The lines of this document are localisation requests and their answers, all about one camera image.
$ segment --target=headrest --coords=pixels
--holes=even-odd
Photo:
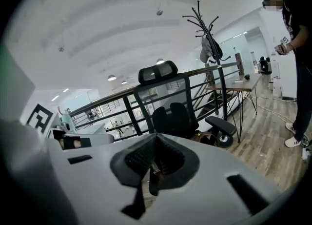
[[[140,69],[138,81],[141,85],[147,85],[171,78],[177,74],[177,67],[172,61],[165,61],[151,67]]]

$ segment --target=office chair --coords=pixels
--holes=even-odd
[[[150,133],[163,133],[189,139],[198,128],[192,105],[189,78],[172,61],[141,69],[138,75],[140,85],[134,88],[134,96],[141,108]],[[213,133],[222,131],[232,136],[236,128],[227,121],[208,117]],[[211,136],[208,144],[213,145]]]
[[[267,74],[268,73],[268,70],[269,70],[269,67],[268,67],[268,62],[266,62],[265,60],[260,60],[260,65],[261,65],[261,71],[262,71],[262,74]]]

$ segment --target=person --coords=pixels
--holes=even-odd
[[[310,21],[309,14],[303,10],[302,0],[263,0],[265,9],[282,11],[286,29],[291,41],[276,47],[280,55],[286,55],[291,51],[295,54],[297,71],[297,115],[294,123],[286,123],[294,136],[285,141],[287,147],[295,147],[301,144],[312,115],[312,59],[309,54],[311,39],[309,38]]]
[[[267,74],[267,73],[268,73],[268,70],[269,70],[269,68],[268,68],[268,62],[266,62],[266,61],[264,60],[264,57],[261,57],[259,63],[260,63],[260,65],[261,65],[261,71],[262,71],[261,73],[262,73],[262,74]]]
[[[120,128],[118,128],[117,131],[119,133],[119,136],[122,137],[122,134],[123,134],[122,130]]]

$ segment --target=white ceiling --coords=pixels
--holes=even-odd
[[[24,0],[7,30],[6,45],[37,89],[122,90],[158,58],[179,63],[200,45],[182,15],[197,0]],[[261,0],[201,0],[213,31],[261,5]],[[158,9],[163,11],[157,16]],[[64,45],[64,52],[58,48]],[[117,80],[108,82],[110,74]],[[122,80],[128,84],[121,85]]]
[[[56,111],[60,104],[71,101],[76,96],[84,94],[89,90],[91,89],[69,90],[67,92],[63,92],[63,90],[35,90],[29,99],[29,104],[34,108],[39,103],[45,108]]]

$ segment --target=face mask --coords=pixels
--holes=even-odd
[[[271,2],[269,0],[265,0],[262,2],[262,6],[264,9],[266,9],[267,11],[271,11],[271,12],[281,12],[283,7],[282,6],[277,6],[276,2]]]
[[[275,6],[275,5],[268,5],[268,6],[264,7],[264,9],[266,9],[267,11],[270,11],[270,12],[279,12],[281,10],[278,8],[278,6]]]

